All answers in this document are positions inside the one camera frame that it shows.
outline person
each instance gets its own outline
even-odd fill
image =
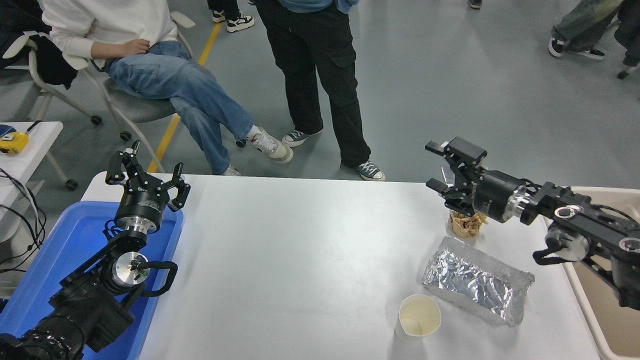
[[[213,22],[227,22],[227,31],[235,33],[255,25],[252,16],[240,12],[237,0],[207,0],[213,14]]]
[[[285,92],[294,129],[282,141],[302,145],[323,130],[316,70],[329,95],[333,130],[342,163],[363,179],[384,181],[369,160],[356,93],[356,52],[349,9],[358,0],[253,0],[267,30],[276,65],[285,76]]]
[[[580,54],[594,60],[603,60],[605,54],[595,49],[611,20],[618,12],[622,0],[582,0],[566,14],[551,31],[549,53],[562,57],[564,52]]]
[[[640,63],[640,2],[625,0],[618,13],[620,26],[614,38],[627,50],[622,64],[628,66],[627,72],[635,70]]]
[[[254,124],[211,73],[176,41],[177,27],[162,0],[44,0],[42,18],[63,53],[95,59],[127,93],[169,99],[215,175],[238,176],[222,144],[220,124],[278,163],[291,148]]]

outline paper cup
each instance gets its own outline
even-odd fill
[[[396,336],[405,343],[416,343],[440,327],[440,307],[432,297],[413,294],[406,297],[396,323]]]

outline foil package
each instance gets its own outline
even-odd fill
[[[446,236],[429,260],[422,283],[435,295],[490,323],[516,326],[524,316],[533,274],[513,268]]]

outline white table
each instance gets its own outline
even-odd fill
[[[167,180],[168,175],[159,176]],[[192,191],[140,359],[598,359],[561,266],[538,266],[541,219],[482,228],[475,246],[533,273],[523,322],[491,325],[436,298],[442,325],[394,336],[398,306],[447,235],[422,183],[185,176]],[[98,174],[83,200],[119,201]]]
[[[33,122],[0,122],[13,126],[18,132],[24,133]],[[3,154],[0,152],[0,168],[16,178],[22,184],[33,175],[42,158],[53,145],[53,141],[62,131],[62,123],[58,121],[41,122],[29,132],[29,142],[19,154]],[[20,192],[11,181],[0,178],[0,204],[11,206]],[[0,208],[0,219],[7,210]]]

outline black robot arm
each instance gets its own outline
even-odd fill
[[[184,206],[189,185],[180,177],[182,163],[167,183],[147,174],[136,160],[138,146],[135,142],[132,149],[114,154],[107,171],[107,184],[124,186],[113,219],[121,231],[60,281],[62,289],[49,299],[51,314],[19,339],[0,334],[0,360],[80,360],[85,345],[99,352],[133,323],[129,309],[140,296],[160,296],[171,287],[177,265],[149,261],[138,251],[147,244],[147,234],[159,230],[165,206],[172,211]],[[172,187],[178,195],[170,200],[167,190]],[[169,273],[160,289],[145,291],[151,268]]]
[[[445,199],[449,209],[472,216],[475,212],[505,222],[516,216],[531,224],[542,215],[553,220],[547,231],[547,249],[536,251],[540,265],[581,261],[615,292],[620,306],[640,310],[640,224],[591,197],[553,183],[537,185],[481,166],[487,152],[462,138],[425,148],[443,156],[454,172],[452,186],[430,179],[427,186]],[[592,259],[611,261],[606,270]]]

